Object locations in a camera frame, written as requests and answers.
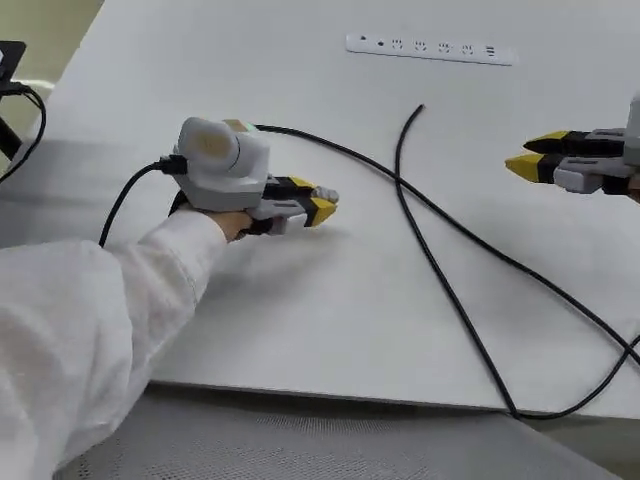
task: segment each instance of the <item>electrical outlet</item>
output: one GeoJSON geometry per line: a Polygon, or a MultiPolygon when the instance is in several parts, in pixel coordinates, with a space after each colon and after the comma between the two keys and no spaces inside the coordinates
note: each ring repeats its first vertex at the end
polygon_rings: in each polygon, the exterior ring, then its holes
{"type": "Polygon", "coordinates": [[[485,43],[431,41],[402,35],[347,35],[346,47],[352,53],[370,53],[395,57],[425,58],[449,62],[514,65],[517,55],[513,49],[485,43]]]}

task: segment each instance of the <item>black stand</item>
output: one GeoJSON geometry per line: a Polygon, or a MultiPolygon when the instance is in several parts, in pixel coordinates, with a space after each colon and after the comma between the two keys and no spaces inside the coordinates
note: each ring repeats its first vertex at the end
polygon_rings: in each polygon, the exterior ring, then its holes
{"type": "MultiPolygon", "coordinates": [[[[18,68],[18,63],[24,55],[27,46],[24,42],[0,41],[3,58],[0,63],[0,90],[3,85],[11,81],[11,77],[18,68]]],[[[0,151],[11,160],[22,145],[22,140],[9,125],[0,117],[0,151]]]]}

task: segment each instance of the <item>black power cord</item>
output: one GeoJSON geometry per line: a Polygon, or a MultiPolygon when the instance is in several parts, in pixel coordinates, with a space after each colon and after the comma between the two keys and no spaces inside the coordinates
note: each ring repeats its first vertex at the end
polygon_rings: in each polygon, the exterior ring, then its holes
{"type": "MultiPolygon", "coordinates": [[[[553,282],[551,282],[547,278],[543,277],[539,273],[531,270],[530,268],[526,267],[525,265],[523,265],[522,263],[518,262],[517,260],[512,259],[511,257],[509,257],[508,255],[504,254],[500,250],[498,250],[495,247],[489,245],[487,242],[485,242],[480,237],[475,235],[473,232],[468,230],[465,226],[460,224],[457,220],[455,220],[453,217],[451,217],[447,212],[445,212],[442,208],[440,208],[437,204],[435,204],[433,201],[431,201],[429,198],[427,198],[422,192],[420,192],[417,188],[415,188],[413,185],[411,185],[409,182],[407,182],[404,178],[402,178],[399,175],[400,154],[402,152],[402,146],[404,144],[404,139],[406,137],[406,134],[407,134],[411,124],[413,123],[413,121],[418,116],[418,114],[422,111],[423,108],[424,108],[423,106],[418,107],[418,109],[409,118],[409,120],[405,124],[405,127],[403,128],[403,133],[401,134],[400,140],[398,142],[398,146],[396,147],[396,168],[398,169],[397,173],[389,170],[388,168],[386,168],[383,165],[379,164],[375,160],[373,160],[373,159],[371,159],[371,158],[369,158],[369,157],[367,157],[367,156],[365,156],[365,155],[363,155],[363,154],[361,154],[359,152],[356,152],[356,151],[351,150],[351,149],[349,149],[347,147],[344,147],[344,146],[339,145],[337,143],[334,143],[334,142],[331,142],[329,140],[326,140],[326,139],[324,139],[322,137],[318,137],[316,135],[313,135],[313,134],[310,134],[310,133],[307,133],[307,132],[303,132],[301,130],[296,130],[296,129],[292,129],[292,128],[285,128],[285,127],[276,127],[276,126],[271,126],[271,125],[255,125],[255,127],[260,131],[271,132],[271,133],[279,133],[279,134],[284,134],[284,135],[290,135],[290,136],[299,137],[299,138],[311,141],[313,143],[317,143],[317,144],[323,145],[323,146],[328,147],[330,149],[336,150],[336,151],[338,151],[338,152],[340,152],[340,153],[342,153],[344,155],[347,155],[347,156],[353,157],[353,158],[355,158],[357,160],[360,160],[361,162],[365,163],[366,165],[374,168],[375,170],[378,170],[379,172],[383,173],[387,177],[393,179],[394,182],[396,183],[396,188],[398,188],[398,185],[400,185],[400,186],[404,187],[405,189],[407,189],[418,200],[420,200],[425,206],[430,208],[440,218],[445,220],[445,222],[447,222],[450,226],[452,226],[458,232],[462,233],[462,235],[464,235],[466,238],[470,239],[473,243],[475,243],[476,245],[480,246],[485,251],[489,252],[490,254],[492,254],[493,256],[498,258],[499,260],[501,260],[501,261],[507,263],[508,265],[516,268],[517,270],[520,270],[521,272],[523,272],[523,273],[527,274],[528,276],[532,277],[533,279],[535,279],[536,281],[538,281],[539,283],[541,283],[545,287],[549,288],[554,293],[556,293],[561,298],[563,298],[565,301],[567,301],[567,303],[572,305],[579,312],[581,312],[583,315],[585,315],[587,318],[589,318],[592,322],[594,322],[596,325],[598,325],[600,328],[602,328],[605,331],[605,333],[607,333],[611,338],[613,338],[618,344],[620,344],[624,348],[624,354],[620,357],[620,359],[618,360],[616,365],[613,367],[613,369],[611,370],[609,375],[607,375],[607,377],[589,395],[587,395],[584,399],[582,399],[580,402],[576,403],[572,407],[569,407],[569,408],[567,408],[567,409],[565,409],[565,410],[563,410],[561,412],[557,412],[557,413],[525,414],[525,413],[520,413],[517,410],[517,408],[515,407],[515,404],[514,404],[513,400],[511,399],[511,395],[509,394],[508,389],[506,388],[506,385],[504,384],[504,382],[502,381],[499,373],[497,372],[495,364],[491,360],[491,358],[490,358],[490,356],[489,356],[489,354],[488,354],[488,352],[486,350],[486,347],[484,346],[484,344],[482,343],[482,340],[480,339],[480,337],[478,336],[477,332],[475,331],[475,328],[473,327],[473,324],[471,323],[468,315],[466,315],[466,312],[465,312],[464,313],[464,317],[461,316],[461,318],[463,319],[463,323],[467,327],[467,330],[469,331],[469,333],[470,333],[470,335],[472,337],[472,340],[474,340],[474,344],[475,344],[476,348],[478,348],[481,356],[483,357],[483,360],[485,361],[485,364],[486,364],[487,368],[489,369],[490,373],[492,374],[492,377],[493,377],[493,379],[494,379],[494,381],[496,383],[496,386],[500,390],[500,393],[501,393],[501,395],[503,397],[503,400],[504,400],[504,402],[505,402],[505,404],[506,404],[507,408],[509,409],[509,412],[511,413],[512,416],[514,416],[515,418],[521,418],[521,419],[527,419],[527,420],[553,420],[553,419],[557,419],[557,418],[562,418],[564,416],[567,416],[567,415],[569,415],[571,413],[574,413],[574,412],[578,411],[579,409],[581,409],[582,407],[587,405],[589,402],[591,402],[594,398],[596,398],[600,393],[602,393],[602,391],[604,391],[604,389],[611,383],[611,381],[613,380],[615,375],[618,373],[618,371],[620,370],[620,368],[622,367],[624,362],[627,360],[628,356],[631,356],[635,360],[635,362],[640,365],[640,356],[638,356],[638,354],[633,350],[633,347],[635,347],[640,342],[640,335],[633,340],[631,345],[629,345],[618,334],[618,332],[616,332],[610,325],[608,325],[603,319],[598,317],[595,313],[593,313],[591,310],[589,310],[583,304],[578,302],[578,300],[573,298],[570,294],[568,294],[567,292],[562,290],[560,287],[558,287],[553,282]]],[[[408,210],[408,208],[407,208],[407,211],[405,211],[405,215],[407,214],[407,212],[410,215],[410,217],[409,217],[409,215],[407,215],[407,220],[412,225],[412,230],[414,231],[414,234],[416,234],[416,238],[420,242],[421,247],[426,247],[426,250],[428,250],[430,252],[430,249],[429,249],[428,245],[426,244],[426,241],[424,240],[424,237],[422,236],[419,228],[417,228],[417,230],[413,229],[413,226],[417,227],[417,225],[415,224],[415,219],[413,219],[413,216],[411,215],[411,212],[408,210]]],[[[433,261],[435,262],[435,258],[433,258],[432,254],[430,254],[430,258],[433,259],[433,261]]],[[[446,276],[444,275],[442,270],[439,268],[439,266],[437,267],[437,269],[440,272],[440,274],[442,275],[442,277],[444,278],[444,280],[446,281],[446,285],[447,285],[448,288],[445,287],[445,291],[447,293],[449,293],[449,290],[450,290],[455,296],[455,292],[453,292],[453,289],[451,288],[450,284],[446,280],[446,276]]],[[[454,301],[453,298],[451,298],[451,297],[450,297],[450,299],[454,303],[454,306],[456,305],[456,302],[457,302],[457,305],[460,307],[460,309],[462,309],[462,311],[464,311],[464,308],[462,307],[462,305],[460,304],[459,300],[457,299],[457,296],[455,296],[456,301],[454,301]]],[[[459,314],[460,314],[460,309],[458,309],[458,307],[456,307],[456,311],[459,314]]]]}
{"type": "Polygon", "coordinates": [[[168,157],[161,158],[159,162],[151,163],[134,173],[129,181],[124,185],[118,195],[118,198],[116,198],[116,201],[113,203],[113,207],[111,207],[109,215],[107,215],[107,219],[102,227],[102,233],[100,234],[98,245],[104,248],[105,243],[107,243],[107,237],[109,236],[109,230],[111,230],[113,220],[116,218],[116,215],[118,214],[120,207],[122,207],[125,198],[127,198],[129,191],[133,188],[136,182],[147,173],[155,171],[160,171],[167,175],[185,175],[187,173],[187,161],[180,155],[169,155],[168,157]]]}
{"type": "Polygon", "coordinates": [[[150,165],[147,165],[146,167],[141,168],[133,174],[133,176],[120,191],[120,195],[118,195],[118,198],[116,198],[116,201],[113,203],[113,207],[111,207],[111,211],[109,211],[109,215],[107,215],[107,220],[104,222],[104,226],[102,227],[102,233],[100,234],[98,245],[104,248],[104,244],[107,243],[107,237],[109,236],[109,230],[111,230],[113,220],[116,218],[118,210],[120,210],[120,207],[122,207],[122,204],[124,203],[124,199],[127,198],[129,191],[133,188],[136,182],[144,177],[147,173],[160,170],[161,168],[162,167],[160,165],[160,162],[154,162],[150,165]]]}
{"type": "Polygon", "coordinates": [[[31,103],[33,103],[38,110],[40,110],[40,127],[38,128],[38,133],[36,134],[36,138],[33,143],[29,146],[25,154],[22,156],[20,160],[18,160],[15,164],[12,164],[9,167],[9,170],[0,177],[0,184],[5,182],[8,178],[13,176],[19,169],[22,167],[31,154],[33,154],[34,150],[40,145],[42,141],[42,137],[44,136],[44,131],[47,128],[47,107],[42,100],[42,97],[36,92],[33,88],[22,85],[20,83],[12,83],[7,87],[7,89],[0,90],[0,95],[7,96],[15,96],[15,95],[23,95],[26,97],[31,103]]]}
{"type": "Polygon", "coordinates": [[[395,153],[395,161],[394,161],[394,174],[395,174],[394,183],[396,186],[396,195],[398,196],[398,201],[400,202],[400,207],[402,208],[402,212],[404,213],[405,218],[409,222],[409,226],[411,227],[411,230],[413,231],[413,234],[416,237],[416,240],[420,244],[420,248],[422,249],[422,252],[427,258],[427,261],[429,262],[429,264],[431,265],[431,268],[433,272],[436,274],[436,277],[438,277],[438,281],[442,285],[442,288],[447,294],[447,297],[449,297],[449,301],[451,301],[453,308],[455,308],[456,312],[458,313],[460,320],[462,320],[464,327],[466,328],[467,332],[469,333],[469,336],[473,340],[473,343],[475,344],[476,349],[478,350],[478,353],[482,357],[482,360],[484,361],[487,369],[489,369],[489,372],[493,377],[493,381],[496,387],[498,388],[498,390],[500,391],[500,395],[502,396],[502,399],[505,405],[507,406],[509,413],[511,413],[513,418],[520,420],[521,418],[520,412],[518,412],[518,408],[516,407],[516,404],[514,403],[513,398],[511,398],[511,394],[509,393],[509,390],[507,389],[507,386],[505,385],[504,380],[502,380],[502,377],[500,376],[500,372],[498,372],[498,369],[496,368],[495,363],[491,358],[491,355],[489,355],[489,352],[487,351],[487,348],[482,342],[482,339],[480,338],[478,331],[473,325],[473,322],[469,318],[467,311],[462,306],[462,302],[460,302],[458,295],[456,295],[455,290],[453,289],[453,287],[451,287],[451,284],[449,283],[447,276],[444,274],[444,272],[440,268],[438,261],[433,256],[433,253],[431,252],[431,249],[429,248],[427,241],[422,235],[422,231],[420,230],[420,227],[418,226],[416,219],[411,213],[411,209],[409,209],[409,205],[407,204],[407,200],[404,196],[404,190],[402,188],[402,184],[399,181],[399,179],[401,178],[400,161],[402,159],[402,148],[404,146],[404,141],[407,136],[407,133],[409,132],[409,129],[413,125],[413,122],[416,120],[416,118],[418,118],[418,115],[420,115],[423,109],[424,109],[424,105],[420,105],[411,114],[407,122],[404,124],[404,127],[402,127],[402,132],[400,133],[400,138],[398,139],[398,143],[396,145],[396,153],[395,153]]]}

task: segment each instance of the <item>black cable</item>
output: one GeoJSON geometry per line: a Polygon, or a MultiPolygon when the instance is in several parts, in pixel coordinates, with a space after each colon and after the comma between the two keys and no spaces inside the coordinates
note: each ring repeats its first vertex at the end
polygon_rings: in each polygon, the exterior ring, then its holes
{"type": "MultiPolygon", "coordinates": [[[[407,120],[407,122],[405,123],[402,132],[400,134],[400,138],[398,140],[397,146],[396,146],[396,153],[395,153],[395,163],[394,163],[394,173],[400,177],[401,176],[401,170],[400,170],[400,162],[402,159],[402,149],[404,146],[404,141],[406,138],[406,135],[409,131],[409,129],[411,128],[413,122],[415,121],[415,119],[418,117],[418,115],[422,112],[422,110],[424,110],[424,105],[420,105],[414,112],[413,114],[411,114],[411,116],[409,117],[409,119],[407,120]]],[[[427,257],[427,260],[429,261],[429,263],[431,264],[431,267],[433,268],[433,271],[436,273],[436,275],[438,276],[438,280],[440,280],[440,283],[442,284],[442,287],[444,288],[445,292],[447,293],[447,296],[449,297],[449,299],[451,300],[451,302],[453,303],[454,307],[456,308],[456,311],[458,312],[458,315],[460,316],[461,320],[464,323],[464,326],[466,327],[467,331],[469,332],[469,334],[471,335],[471,338],[476,346],[476,349],[478,350],[478,352],[480,353],[480,355],[482,356],[485,365],[487,366],[487,368],[489,369],[491,376],[494,380],[494,383],[496,384],[498,390],[500,391],[500,395],[503,398],[503,401],[505,403],[505,405],[507,406],[507,409],[509,410],[509,413],[511,414],[511,416],[513,416],[515,419],[526,419],[526,420],[556,420],[562,417],[566,417],[572,413],[577,412],[578,410],[580,410],[581,408],[583,408],[585,405],[587,405],[589,402],[591,402],[594,398],[596,398],[598,395],[600,395],[600,393],[602,393],[604,391],[604,389],[613,381],[613,378],[616,376],[616,374],[618,373],[618,371],[620,370],[620,368],[622,367],[622,365],[624,365],[624,362],[626,361],[627,357],[629,356],[629,353],[627,351],[625,351],[622,356],[620,357],[620,359],[618,360],[618,362],[614,365],[613,369],[611,370],[611,372],[609,373],[609,375],[607,375],[607,377],[605,377],[605,379],[600,382],[600,384],[586,397],[584,397],[582,400],[580,400],[578,403],[576,403],[575,405],[562,410],[560,412],[554,412],[554,413],[543,413],[543,414],[526,414],[526,413],[520,413],[509,393],[509,390],[507,389],[506,385],[504,384],[504,381],[502,380],[500,373],[498,372],[495,364],[493,363],[493,360],[491,358],[491,356],[489,355],[484,343],[482,342],[482,339],[480,338],[480,336],[478,335],[478,333],[476,332],[476,329],[473,325],[473,323],[471,322],[471,320],[469,319],[469,316],[467,315],[464,307],[461,305],[460,301],[458,300],[458,297],[455,293],[455,291],[451,288],[451,285],[449,284],[446,276],[444,275],[444,273],[442,272],[442,270],[440,269],[440,266],[438,265],[438,262],[436,261],[436,259],[434,258],[433,254],[431,253],[429,247],[427,246],[427,243],[424,239],[424,236],[422,235],[422,231],[420,230],[420,227],[418,227],[415,218],[413,217],[413,214],[411,213],[411,209],[409,208],[409,205],[407,204],[406,198],[404,196],[404,191],[402,189],[402,185],[395,180],[395,185],[396,185],[396,193],[398,195],[398,200],[400,201],[400,205],[402,207],[402,210],[405,214],[405,217],[407,218],[407,220],[409,221],[409,225],[411,226],[411,229],[416,237],[416,239],[418,240],[418,243],[420,243],[420,246],[422,247],[422,250],[425,253],[425,256],[427,257]]],[[[634,348],[638,342],[640,342],[640,335],[638,335],[633,342],[631,342],[631,348],[634,348]]]]}
{"type": "MultiPolygon", "coordinates": [[[[638,335],[636,338],[633,339],[633,341],[630,344],[631,348],[634,348],[636,345],[638,345],[638,343],[640,343],[640,335],[638,335]]],[[[565,410],[562,410],[560,412],[555,412],[555,413],[521,413],[520,416],[525,420],[557,420],[559,418],[566,417],[567,415],[571,415],[572,413],[577,412],[578,410],[586,406],[588,403],[590,403],[598,395],[600,395],[604,391],[604,389],[609,386],[609,384],[613,381],[614,377],[617,375],[620,368],[622,368],[622,365],[624,365],[624,362],[627,361],[628,357],[629,357],[629,352],[624,352],[620,357],[620,359],[616,362],[616,364],[611,369],[611,372],[609,372],[609,374],[604,378],[604,380],[602,380],[602,382],[600,382],[600,384],[596,388],[594,388],[589,395],[584,397],[582,400],[580,400],[578,403],[576,403],[572,407],[569,407],[565,410]]]]}
{"type": "Polygon", "coordinates": [[[611,370],[611,373],[598,385],[598,387],[596,387],[589,395],[587,395],[587,397],[585,397],[583,400],[578,402],[576,405],[574,405],[573,407],[570,407],[570,408],[568,408],[566,410],[563,410],[562,412],[558,412],[558,413],[554,413],[554,414],[542,414],[542,415],[519,414],[521,418],[536,419],[536,420],[547,420],[547,419],[551,420],[551,419],[560,418],[560,417],[569,415],[570,413],[573,413],[573,412],[579,410],[580,408],[584,407],[587,403],[589,403],[597,395],[599,395],[609,385],[609,383],[611,383],[611,381],[613,380],[615,375],[618,373],[618,371],[620,370],[620,368],[622,367],[622,365],[624,364],[624,362],[626,361],[628,356],[631,356],[634,359],[634,361],[640,365],[640,356],[633,350],[633,347],[635,347],[637,345],[637,343],[640,342],[640,336],[638,336],[638,338],[636,338],[633,341],[633,346],[629,345],[618,334],[618,332],[616,332],[613,328],[611,328],[611,326],[609,326],[603,319],[598,317],[595,313],[593,313],[591,310],[589,310],[586,306],[584,306],[580,302],[578,302],[578,300],[573,298],[570,294],[566,293],[560,287],[558,287],[553,282],[551,282],[547,278],[543,277],[539,273],[535,272],[534,270],[531,270],[529,267],[523,265],[522,263],[518,262],[515,259],[512,259],[508,255],[502,253],[497,248],[491,246],[490,244],[488,244],[487,242],[482,240],[476,234],[474,234],[473,232],[468,230],[464,225],[460,224],[457,220],[455,220],[453,217],[451,217],[447,212],[445,212],[437,204],[435,204],[433,201],[431,201],[429,198],[427,198],[422,192],[420,192],[417,188],[415,188],[413,185],[411,185],[409,182],[407,182],[404,178],[402,178],[399,175],[396,175],[395,172],[389,170],[388,168],[386,168],[383,165],[379,164],[375,160],[373,160],[373,159],[371,159],[371,158],[369,158],[369,157],[367,157],[367,156],[365,156],[365,155],[363,155],[363,154],[361,154],[359,152],[356,152],[355,150],[351,150],[350,148],[344,147],[344,146],[339,145],[337,143],[331,142],[330,140],[326,140],[326,139],[324,139],[322,137],[318,137],[316,135],[304,132],[302,130],[296,130],[296,129],[286,128],[286,127],[277,127],[277,126],[272,126],[272,125],[255,125],[255,127],[260,131],[271,132],[271,133],[279,133],[279,134],[283,134],[283,135],[290,135],[290,136],[294,136],[294,137],[298,137],[298,138],[302,138],[302,139],[311,141],[313,143],[317,143],[317,144],[323,145],[325,147],[328,147],[330,149],[333,149],[333,150],[336,150],[336,151],[338,151],[340,153],[343,153],[343,154],[345,154],[347,156],[350,156],[350,157],[353,157],[353,158],[355,158],[357,160],[360,160],[361,162],[365,163],[366,165],[368,165],[368,166],[374,168],[375,170],[378,170],[379,172],[383,173],[384,175],[392,178],[395,182],[397,182],[398,184],[400,184],[404,188],[406,188],[417,199],[419,199],[424,205],[429,207],[434,213],[436,213],[439,217],[441,217],[443,220],[445,220],[445,222],[447,222],[449,225],[451,225],[458,232],[462,233],[465,237],[470,239],[473,243],[475,243],[476,245],[480,246],[481,248],[483,248],[485,251],[489,252],[490,254],[494,255],[499,260],[501,260],[501,261],[507,263],[508,265],[516,268],[517,270],[520,270],[521,272],[523,272],[526,275],[532,277],[533,279],[535,279],[536,281],[538,281],[542,285],[544,285],[547,288],[549,288],[550,290],[552,290],[554,293],[559,295],[561,298],[563,298],[565,301],[567,301],[570,305],[572,305],[574,308],[576,308],[578,311],[580,311],[583,315],[585,315],[587,318],[589,318],[591,321],[593,321],[596,325],[598,325],[600,328],[602,328],[609,336],[611,336],[618,344],[620,344],[624,348],[624,354],[621,356],[621,358],[618,361],[618,363],[613,367],[613,369],[611,370]]]}
{"type": "Polygon", "coordinates": [[[22,158],[18,160],[15,164],[12,164],[9,167],[9,170],[0,177],[0,184],[2,184],[9,177],[14,175],[18,171],[18,169],[20,169],[20,167],[22,167],[25,164],[25,162],[29,160],[29,157],[31,157],[31,154],[38,147],[38,145],[40,145],[40,142],[42,141],[42,137],[44,136],[44,131],[47,128],[47,107],[44,104],[42,97],[38,94],[38,92],[36,92],[31,87],[27,87],[27,86],[21,86],[21,87],[22,87],[21,95],[25,96],[31,103],[33,103],[36,107],[38,107],[38,110],[40,110],[40,127],[38,128],[38,133],[36,135],[35,140],[31,144],[31,146],[29,146],[29,148],[27,149],[25,154],[22,156],[22,158]]]}
{"type": "Polygon", "coordinates": [[[553,291],[555,294],[557,294],[563,300],[565,300],[567,303],[569,303],[571,306],[573,306],[576,310],[578,310],[580,313],[582,313],[587,318],[589,318],[593,323],[598,325],[611,338],[613,338],[613,340],[615,340],[616,343],[618,343],[620,346],[622,346],[622,348],[624,348],[625,351],[629,352],[629,355],[631,356],[631,358],[633,358],[633,360],[638,365],[640,365],[640,355],[637,352],[635,352],[629,346],[627,341],[624,338],[622,338],[618,332],[616,332],[613,328],[611,328],[611,326],[607,322],[605,322],[602,318],[600,318],[598,315],[593,313],[591,310],[589,310],[586,306],[584,306],[582,303],[580,303],[574,297],[569,295],[567,292],[562,290],[560,287],[558,287],[551,280],[549,280],[546,277],[540,275],[538,272],[530,269],[529,267],[523,265],[522,263],[520,263],[517,260],[509,257],[507,254],[502,253],[497,248],[495,248],[492,245],[490,245],[487,242],[485,242],[483,239],[478,237],[475,233],[473,233],[471,230],[469,230],[467,227],[462,225],[455,218],[453,218],[451,215],[449,215],[447,212],[445,212],[435,202],[433,202],[427,196],[425,196],[420,190],[418,190],[416,187],[411,185],[407,180],[405,180],[402,177],[398,177],[393,171],[389,170],[387,167],[379,164],[375,160],[373,160],[373,159],[371,159],[371,158],[369,158],[369,157],[367,157],[367,156],[365,156],[365,155],[363,155],[361,153],[356,152],[355,150],[351,150],[350,148],[343,147],[342,145],[339,145],[337,143],[331,142],[330,140],[326,140],[326,139],[324,139],[322,137],[318,137],[318,136],[313,135],[311,133],[303,132],[302,130],[296,130],[296,129],[293,129],[293,128],[286,128],[286,127],[275,127],[275,126],[271,126],[271,125],[254,125],[254,126],[258,130],[261,130],[263,132],[281,133],[281,134],[284,134],[284,135],[291,135],[291,136],[294,136],[294,137],[304,138],[305,140],[310,140],[310,141],[312,141],[314,143],[318,143],[320,145],[324,145],[326,147],[332,148],[332,149],[337,150],[337,151],[339,151],[341,153],[344,153],[345,155],[348,155],[348,156],[351,156],[351,157],[354,157],[354,158],[360,160],[361,162],[369,165],[370,167],[373,167],[374,169],[380,171],[381,173],[383,173],[384,175],[390,177],[393,180],[397,180],[398,182],[400,182],[400,184],[404,188],[406,188],[409,192],[411,192],[418,200],[420,200],[423,204],[425,204],[427,207],[429,207],[436,215],[438,215],[440,218],[442,218],[445,222],[447,222],[449,225],[451,225],[454,229],[456,229],[460,233],[462,233],[463,236],[465,236],[466,238],[471,240],[473,243],[475,243],[476,245],[478,245],[482,249],[486,250],[488,253],[490,253],[491,255],[495,256],[499,260],[505,262],[507,265],[510,265],[513,268],[515,268],[517,270],[520,270],[521,272],[523,272],[526,275],[530,276],[531,278],[533,278],[534,280],[538,281],[539,283],[541,283],[545,287],[549,288],[551,291],[553,291]]]}
{"type": "Polygon", "coordinates": [[[122,206],[124,199],[127,197],[129,190],[131,190],[133,186],[136,184],[136,182],[140,180],[143,176],[145,176],[147,173],[153,172],[155,170],[162,170],[162,168],[163,168],[163,164],[161,161],[154,162],[138,170],[129,179],[129,181],[125,184],[124,188],[120,192],[120,195],[118,195],[118,198],[114,202],[113,207],[111,207],[111,211],[109,212],[109,215],[107,215],[107,220],[104,222],[104,226],[102,227],[102,233],[100,234],[100,241],[98,242],[98,245],[100,245],[101,247],[104,247],[104,244],[107,242],[107,236],[109,235],[111,224],[113,223],[113,220],[116,218],[118,210],[120,210],[120,207],[122,206]]]}
{"type": "Polygon", "coordinates": [[[516,407],[513,401],[513,398],[511,398],[511,394],[509,393],[509,390],[505,385],[504,380],[500,375],[500,372],[498,372],[498,369],[496,368],[496,365],[493,362],[491,355],[489,355],[487,348],[482,342],[482,339],[480,338],[478,331],[473,325],[473,322],[469,318],[467,311],[463,307],[462,302],[460,302],[458,295],[456,295],[456,292],[451,287],[451,284],[449,283],[447,276],[444,274],[444,272],[440,268],[440,265],[438,264],[438,261],[433,256],[433,253],[431,252],[431,249],[429,248],[429,245],[427,244],[424,236],[422,235],[420,227],[416,223],[416,220],[413,214],[411,213],[411,209],[407,204],[407,200],[404,196],[404,190],[402,188],[402,184],[398,181],[398,179],[401,178],[400,161],[402,159],[402,148],[404,146],[404,140],[407,136],[407,133],[409,132],[409,129],[411,128],[411,125],[413,125],[413,122],[418,117],[418,115],[420,115],[422,110],[424,110],[424,105],[420,105],[411,114],[407,122],[404,124],[404,127],[402,127],[402,133],[400,133],[400,138],[398,139],[398,143],[396,145],[395,162],[394,162],[394,174],[395,174],[394,182],[396,186],[396,195],[398,196],[398,201],[400,202],[400,207],[402,208],[404,216],[409,222],[409,226],[411,227],[411,230],[413,231],[413,234],[416,237],[416,240],[420,244],[420,248],[424,252],[424,255],[427,258],[427,261],[431,265],[431,268],[436,274],[436,277],[438,277],[438,281],[442,285],[442,288],[447,294],[447,297],[449,297],[449,300],[451,301],[453,307],[458,313],[460,320],[462,320],[462,323],[464,324],[465,329],[467,330],[467,332],[469,333],[469,336],[473,340],[473,343],[476,346],[478,353],[480,353],[480,356],[482,357],[482,360],[484,361],[485,366],[489,370],[489,373],[491,374],[491,377],[493,378],[493,381],[496,387],[498,388],[498,391],[500,392],[500,396],[502,397],[507,409],[509,410],[509,413],[516,420],[520,420],[520,412],[518,411],[518,408],[516,407]]]}

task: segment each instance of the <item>white lab coat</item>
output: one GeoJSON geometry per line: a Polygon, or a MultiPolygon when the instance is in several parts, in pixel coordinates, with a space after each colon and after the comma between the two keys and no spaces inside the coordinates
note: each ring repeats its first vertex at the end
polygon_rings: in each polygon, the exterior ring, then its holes
{"type": "Polygon", "coordinates": [[[0,476],[50,478],[105,439],[191,319],[226,240],[180,211],[139,243],[0,250],[0,476]]]}

